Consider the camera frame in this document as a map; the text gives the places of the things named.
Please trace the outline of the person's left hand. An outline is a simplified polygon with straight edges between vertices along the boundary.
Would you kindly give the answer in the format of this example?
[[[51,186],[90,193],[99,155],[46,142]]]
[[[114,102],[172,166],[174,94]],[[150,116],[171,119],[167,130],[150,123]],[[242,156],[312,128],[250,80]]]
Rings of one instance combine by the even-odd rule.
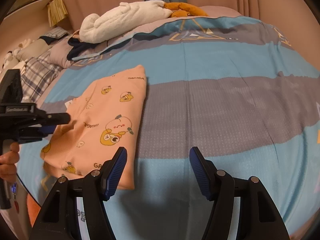
[[[19,144],[17,142],[13,142],[10,145],[9,151],[1,155],[0,158],[0,176],[4,181],[11,184],[16,181],[16,164],[20,159],[19,151]]]

